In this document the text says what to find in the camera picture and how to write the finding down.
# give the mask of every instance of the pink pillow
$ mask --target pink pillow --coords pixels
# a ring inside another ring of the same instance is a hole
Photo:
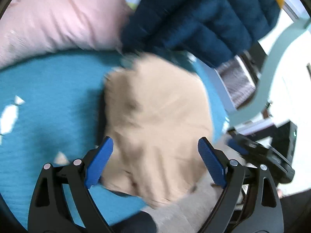
[[[0,69],[58,50],[108,50],[132,10],[125,0],[13,0],[0,20]]]

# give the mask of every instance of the blue padded jacket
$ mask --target blue padded jacket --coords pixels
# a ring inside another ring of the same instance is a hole
[[[248,50],[276,25],[276,0],[141,0],[123,50],[187,50],[211,67]]]

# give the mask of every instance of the grey fabric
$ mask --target grey fabric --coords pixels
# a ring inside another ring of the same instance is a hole
[[[251,78],[246,75],[237,59],[221,64],[216,70],[231,96],[234,107],[239,107],[256,90]]]
[[[222,150],[228,159],[235,159],[244,165],[245,161],[240,155],[226,146],[228,137],[229,135],[223,136],[215,144],[215,148]],[[208,218],[222,192],[220,187],[211,186],[212,183],[214,182],[207,173],[197,184],[196,190],[179,202],[156,210],[146,207],[143,211],[152,216],[158,233],[196,233]]]

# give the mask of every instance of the blue gripper pad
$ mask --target blue gripper pad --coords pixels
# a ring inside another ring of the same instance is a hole
[[[201,138],[197,147],[214,183],[224,189],[227,186],[225,168],[212,151],[211,145],[209,145],[204,138]]]
[[[229,139],[227,145],[234,149],[236,152],[240,153],[241,155],[248,155],[249,152],[241,147],[233,138]]]
[[[86,170],[85,186],[89,189],[91,186],[96,185],[101,176],[101,173],[106,166],[112,151],[114,143],[112,138],[108,138],[105,143],[99,149],[97,155],[94,157],[93,161],[90,163]]]

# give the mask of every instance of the teal blanket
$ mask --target teal blanket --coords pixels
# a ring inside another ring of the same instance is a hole
[[[52,163],[59,151],[74,159],[94,148],[103,76],[120,65],[120,58],[116,52],[73,50],[0,71],[0,113],[14,103],[15,96],[25,101],[19,106],[12,132],[3,136],[0,145],[0,193],[24,227],[42,166]],[[179,65],[202,73],[195,64],[182,63]],[[213,85],[204,74],[200,76],[209,93],[217,140],[226,114]],[[64,189],[74,221],[83,225],[68,186]],[[138,197],[119,197],[100,185],[90,193],[109,224],[145,206]]]

